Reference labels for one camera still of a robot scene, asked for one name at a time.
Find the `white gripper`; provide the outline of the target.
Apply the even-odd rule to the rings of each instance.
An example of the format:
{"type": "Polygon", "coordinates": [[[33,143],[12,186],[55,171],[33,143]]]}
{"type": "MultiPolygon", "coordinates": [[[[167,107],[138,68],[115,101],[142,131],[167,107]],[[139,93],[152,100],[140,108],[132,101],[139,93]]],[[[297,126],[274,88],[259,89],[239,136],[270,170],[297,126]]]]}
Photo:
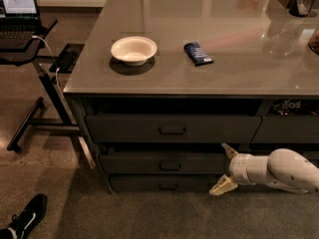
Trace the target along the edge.
{"type": "Polygon", "coordinates": [[[211,187],[209,194],[212,196],[219,196],[234,190],[238,184],[254,185],[254,182],[250,180],[247,172],[248,160],[252,155],[238,154],[238,152],[227,143],[223,143],[221,146],[224,148],[227,157],[231,159],[228,170],[232,178],[223,174],[211,187]]]}

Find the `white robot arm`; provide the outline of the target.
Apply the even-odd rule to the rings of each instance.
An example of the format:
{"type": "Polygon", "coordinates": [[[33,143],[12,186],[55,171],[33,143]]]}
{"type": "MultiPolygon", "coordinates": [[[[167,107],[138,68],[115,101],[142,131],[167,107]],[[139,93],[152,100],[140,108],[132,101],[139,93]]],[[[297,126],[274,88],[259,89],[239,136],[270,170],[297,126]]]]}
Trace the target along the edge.
{"type": "Polygon", "coordinates": [[[218,196],[239,185],[263,184],[293,193],[319,194],[319,168],[296,151],[278,148],[268,155],[239,153],[222,144],[230,159],[229,175],[223,174],[209,194],[218,196]]]}

